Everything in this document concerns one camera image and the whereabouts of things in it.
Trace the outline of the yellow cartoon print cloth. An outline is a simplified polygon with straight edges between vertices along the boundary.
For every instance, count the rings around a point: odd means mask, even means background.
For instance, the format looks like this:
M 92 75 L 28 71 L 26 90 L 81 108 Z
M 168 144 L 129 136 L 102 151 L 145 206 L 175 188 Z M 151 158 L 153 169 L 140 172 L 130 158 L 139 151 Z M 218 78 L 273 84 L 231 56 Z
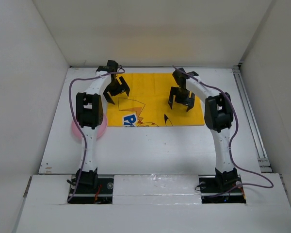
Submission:
M 194 107 L 174 102 L 168 104 L 171 87 L 177 83 L 171 73 L 126 73 L 122 77 L 130 88 L 112 97 L 106 117 L 109 127 L 172 127 L 203 126 L 201 102 L 195 98 Z

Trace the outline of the pink round plate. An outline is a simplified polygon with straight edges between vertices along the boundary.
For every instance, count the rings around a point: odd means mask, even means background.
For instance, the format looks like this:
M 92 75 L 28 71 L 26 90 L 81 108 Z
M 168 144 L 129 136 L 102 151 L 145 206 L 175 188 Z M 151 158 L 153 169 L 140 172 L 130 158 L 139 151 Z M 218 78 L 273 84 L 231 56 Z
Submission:
M 107 126 L 108 126 L 108 119 L 107 119 L 106 115 L 104 115 L 102 124 L 100 125 L 98 133 L 97 133 L 97 139 L 99 139 L 100 137 L 103 136 L 103 134 L 105 133 L 105 131 L 107 129 Z M 72 134 L 74 135 L 74 137 L 78 141 L 81 141 L 82 135 L 81 135 L 80 131 L 78 130 L 77 125 L 75 124 L 74 121 L 71 122 L 71 131 L 72 131 Z

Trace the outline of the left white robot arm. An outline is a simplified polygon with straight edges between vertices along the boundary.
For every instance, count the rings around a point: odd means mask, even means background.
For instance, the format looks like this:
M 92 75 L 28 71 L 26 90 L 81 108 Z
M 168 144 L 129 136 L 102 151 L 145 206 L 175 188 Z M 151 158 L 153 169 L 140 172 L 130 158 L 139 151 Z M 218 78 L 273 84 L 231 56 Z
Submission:
M 105 66 L 99 66 L 95 77 L 85 79 L 92 81 L 89 87 L 76 94 L 75 107 L 72 106 L 72 85 L 76 81 L 81 81 L 81 78 L 74 79 L 69 85 L 70 111 L 77 129 L 81 133 L 80 165 L 75 180 L 70 181 L 74 187 L 74 194 L 83 190 L 91 193 L 98 189 L 96 156 L 98 130 L 102 125 L 108 103 L 112 103 L 111 97 L 130 92 L 130 88 L 122 76 L 119 77 L 119 80 L 116 79 L 118 74 L 124 72 L 115 60 L 108 60 Z

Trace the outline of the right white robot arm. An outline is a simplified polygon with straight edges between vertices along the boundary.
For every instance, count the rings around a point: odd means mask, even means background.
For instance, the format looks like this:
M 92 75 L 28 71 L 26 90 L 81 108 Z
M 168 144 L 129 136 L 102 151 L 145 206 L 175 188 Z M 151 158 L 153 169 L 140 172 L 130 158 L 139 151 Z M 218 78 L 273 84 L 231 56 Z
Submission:
M 199 179 L 201 192 L 218 194 L 228 191 L 240 180 L 230 158 L 230 134 L 234 120 L 230 95 L 218 87 L 205 84 L 194 71 L 187 73 L 183 68 L 176 68 L 172 76 L 177 87 L 170 89 L 170 108 L 176 102 L 187 106 L 189 111 L 194 107 L 195 97 L 205 105 L 204 122 L 213 137 L 216 165 L 214 177 Z

